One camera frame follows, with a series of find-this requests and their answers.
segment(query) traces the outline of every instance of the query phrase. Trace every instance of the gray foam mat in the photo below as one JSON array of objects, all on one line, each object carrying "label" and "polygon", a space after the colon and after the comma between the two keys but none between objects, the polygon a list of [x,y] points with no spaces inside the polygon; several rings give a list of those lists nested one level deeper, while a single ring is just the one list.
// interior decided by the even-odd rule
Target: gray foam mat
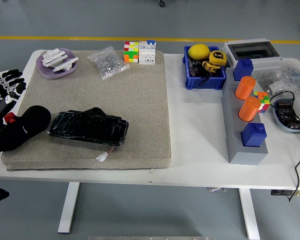
[{"label": "gray foam mat", "polygon": [[[18,116],[41,105],[52,118],[58,112],[101,108],[122,117],[129,128],[122,146],[115,147],[104,162],[96,157],[111,146],[63,139],[41,132],[19,148],[2,154],[10,171],[58,169],[167,168],[171,145],[164,55],[156,51],[155,65],[129,63],[130,69],[102,80],[86,58],[96,51],[73,51],[79,58],[74,72],[48,79],[36,68]],[[116,51],[123,59],[123,51]]]}]

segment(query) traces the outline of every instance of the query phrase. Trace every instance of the rubik's cube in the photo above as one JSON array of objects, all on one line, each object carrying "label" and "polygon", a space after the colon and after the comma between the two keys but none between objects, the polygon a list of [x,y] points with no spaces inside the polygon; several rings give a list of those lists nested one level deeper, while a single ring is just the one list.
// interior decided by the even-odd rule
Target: rubik's cube
[{"label": "rubik's cube", "polygon": [[265,91],[255,91],[254,96],[260,100],[261,106],[258,110],[259,113],[264,113],[270,106],[268,93]]},{"label": "rubik's cube", "polygon": [[139,42],[126,41],[123,48],[124,61],[129,63],[138,63],[139,59]]}]

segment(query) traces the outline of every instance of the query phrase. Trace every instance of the blue block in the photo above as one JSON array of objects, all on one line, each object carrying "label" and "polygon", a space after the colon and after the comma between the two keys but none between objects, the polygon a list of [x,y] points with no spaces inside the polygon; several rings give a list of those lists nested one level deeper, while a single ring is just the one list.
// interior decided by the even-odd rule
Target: blue block
[{"label": "blue block", "polygon": [[155,45],[156,41],[155,40],[147,40],[146,43]]},{"label": "blue block", "polygon": [[253,70],[254,70],[254,65],[252,64],[251,59],[249,58],[239,59],[233,71],[234,80],[241,81],[243,77],[251,76]]},{"label": "blue block", "polygon": [[246,147],[260,147],[267,137],[263,123],[248,122],[241,133],[242,143]]}]

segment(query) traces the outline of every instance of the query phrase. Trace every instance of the blue tray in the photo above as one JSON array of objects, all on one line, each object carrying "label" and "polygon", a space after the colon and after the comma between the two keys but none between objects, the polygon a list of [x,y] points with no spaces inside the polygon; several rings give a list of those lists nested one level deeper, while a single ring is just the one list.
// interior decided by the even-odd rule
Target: blue tray
[{"label": "blue tray", "polygon": [[[189,60],[188,60],[188,50],[191,48],[191,46],[184,46],[184,57],[182,58],[182,62],[184,63],[185,67],[185,88],[186,89],[215,89],[215,90],[221,90],[226,79],[226,71],[225,67],[221,66],[221,71],[218,71],[218,75],[214,77],[210,77],[208,81],[206,81],[204,84],[199,85],[199,83],[202,82],[201,77],[194,77],[191,76],[189,73]],[[209,46],[210,51],[216,51],[219,50],[217,46]]]}]

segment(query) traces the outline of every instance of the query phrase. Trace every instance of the yellow ball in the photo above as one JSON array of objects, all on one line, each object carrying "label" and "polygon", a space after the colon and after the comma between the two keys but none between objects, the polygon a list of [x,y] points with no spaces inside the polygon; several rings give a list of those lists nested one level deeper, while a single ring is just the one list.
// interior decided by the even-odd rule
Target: yellow ball
[{"label": "yellow ball", "polygon": [[189,48],[188,55],[193,60],[199,61],[207,59],[210,55],[210,50],[207,45],[198,43]]}]

